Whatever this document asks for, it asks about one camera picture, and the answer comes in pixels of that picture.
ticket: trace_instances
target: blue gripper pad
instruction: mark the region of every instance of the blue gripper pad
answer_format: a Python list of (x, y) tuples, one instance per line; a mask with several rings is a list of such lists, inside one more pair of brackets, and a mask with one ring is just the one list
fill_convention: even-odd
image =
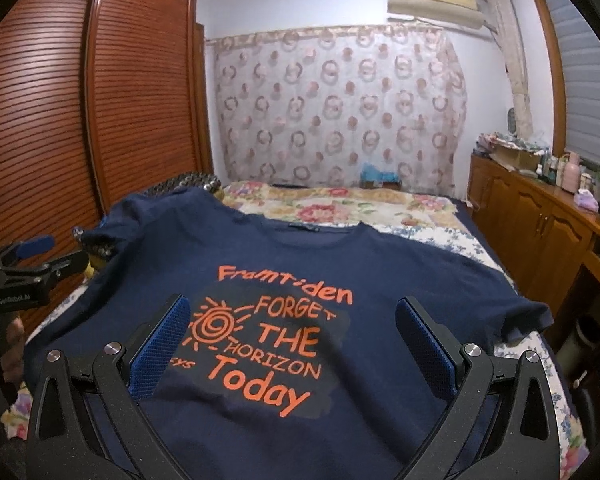
[(395, 308), (395, 323), (432, 393), (451, 402), (458, 393), (454, 364), (405, 299)]
[(129, 395), (139, 402), (151, 397), (176, 348), (189, 327), (189, 300), (180, 297), (156, 327), (130, 365)]
[(32, 256), (46, 253), (54, 248), (56, 241), (52, 236), (39, 236), (20, 242), (16, 248), (16, 256), (21, 260), (26, 260)]

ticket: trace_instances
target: sheer curtain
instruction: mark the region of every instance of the sheer curtain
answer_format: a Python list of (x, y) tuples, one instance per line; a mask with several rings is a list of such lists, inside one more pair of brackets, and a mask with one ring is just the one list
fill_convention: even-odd
[(263, 32), (215, 42), (232, 180), (353, 186), (365, 162), (405, 189), (453, 193), (464, 75), (435, 27)]

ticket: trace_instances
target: louvered wardrobe door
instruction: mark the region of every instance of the louvered wardrobe door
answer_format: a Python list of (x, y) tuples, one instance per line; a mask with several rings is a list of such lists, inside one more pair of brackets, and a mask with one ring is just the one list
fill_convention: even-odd
[(105, 209), (196, 169), (194, 11), (193, 0), (100, 0), (91, 20), (88, 129)]
[[(80, 57), (89, 0), (19, 0), (0, 24), (0, 246), (50, 234), (51, 253), (76, 248), (96, 206), (84, 147)], [(61, 282), (47, 308), (22, 313), (27, 331), (77, 286)]]

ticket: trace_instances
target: silver screw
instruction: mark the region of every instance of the silver screw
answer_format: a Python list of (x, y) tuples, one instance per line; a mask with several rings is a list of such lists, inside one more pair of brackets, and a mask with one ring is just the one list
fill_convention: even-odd
[(115, 355), (122, 350), (122, 345), (117, 342), (107, 343), (104, 347), (104, 353), (107, 355)]
[(478, 357), (478, 355), (482, 353), (480, 347), (473, 343), (464, 345), (464, 351), (467, 352), (467, 354), (469, 354), (471, 357)]
[(537, 363), (540, 360), (540, 356), (532, 350), (527, 350), (525, 352), (525, 357), (530, 363)]
[(58, 361), (61, 355), (62, 353), (59, 350), (52, 350), (46, 355), (46, 360), (50, 363), (53, 363), (55, 361)]

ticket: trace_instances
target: navy t-shirt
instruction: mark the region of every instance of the navy t-shirt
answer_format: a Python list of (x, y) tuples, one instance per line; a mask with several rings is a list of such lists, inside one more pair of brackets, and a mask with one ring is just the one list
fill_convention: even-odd
[(192, 478), (393, 478), (444, 409), (395, 327), (404, 296), (488, 351), (551, 323), (464, 256), (363, 223), (302, 230), (197, 189), (130, 196), (85, 234), (103, 235), (120, 254), (27, 345), (27, 382), (48, 350), (95, 354), (183, 294), (189, 329), (140, 406)]

